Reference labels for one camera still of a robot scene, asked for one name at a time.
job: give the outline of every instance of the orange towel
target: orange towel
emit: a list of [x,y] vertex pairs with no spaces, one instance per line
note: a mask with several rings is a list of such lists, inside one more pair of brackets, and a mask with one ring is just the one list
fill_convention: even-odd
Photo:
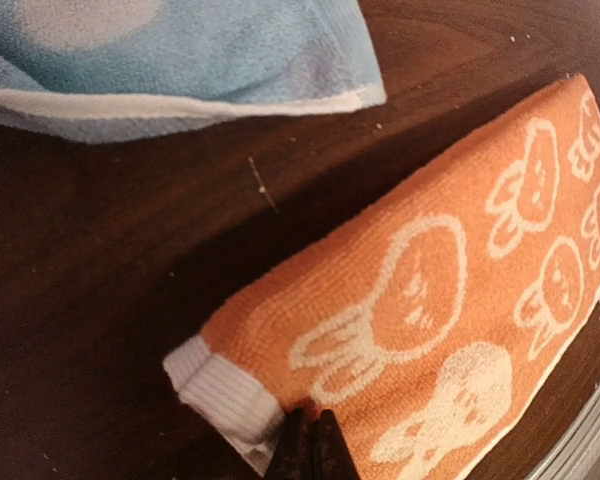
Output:
[[311,397],[363,479],[464,478],[599,297],[600,113],[578,76],[236,294],[164,366],[260,473]]

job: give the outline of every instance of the wooden table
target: wooden table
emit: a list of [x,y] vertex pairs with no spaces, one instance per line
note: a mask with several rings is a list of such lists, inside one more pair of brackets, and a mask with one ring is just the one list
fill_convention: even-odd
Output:
[[[361,6],[386,106],[97,147],[0,127],[1,480],[254,478],[178,404],[163,356],[534,90],[583,71],[600,102],[600,0]],[[528,473],[599,379],[600,309],[471,478]]]

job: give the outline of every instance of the blue cloth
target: blue cloth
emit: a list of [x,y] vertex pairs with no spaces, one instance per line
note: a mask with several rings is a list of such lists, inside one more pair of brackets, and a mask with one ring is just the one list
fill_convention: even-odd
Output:
[[0,123],[124,141],[385,93],[356,0],[1,0]]

